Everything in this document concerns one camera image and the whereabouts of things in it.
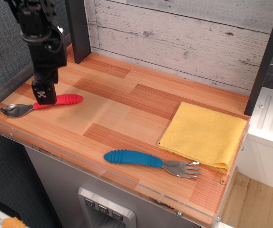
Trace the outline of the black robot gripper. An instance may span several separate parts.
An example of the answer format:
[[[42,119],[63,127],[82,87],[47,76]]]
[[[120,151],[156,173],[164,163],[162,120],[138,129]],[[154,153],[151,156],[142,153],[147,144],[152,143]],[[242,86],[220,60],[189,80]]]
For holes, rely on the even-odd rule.
[[[58,83],[58,68],[67,65],[62,30],[52,24],[44,35],[27,35],[21,32],[21,37],[28,44],[33,63],[33,94],[40,105],[54,105],[57,101],[54,83]]]

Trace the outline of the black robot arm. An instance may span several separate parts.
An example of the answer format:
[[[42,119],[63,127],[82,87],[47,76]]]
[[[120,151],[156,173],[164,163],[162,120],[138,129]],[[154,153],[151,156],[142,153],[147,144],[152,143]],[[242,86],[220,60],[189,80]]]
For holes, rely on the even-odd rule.
[[[40,105],[54,105],[58,68],[67,65],[64,35],[53,24],[55,6],[49,0],[9,0],[7,3],[20,25],[20,36],[29,47],[34,68],[33,94]]]

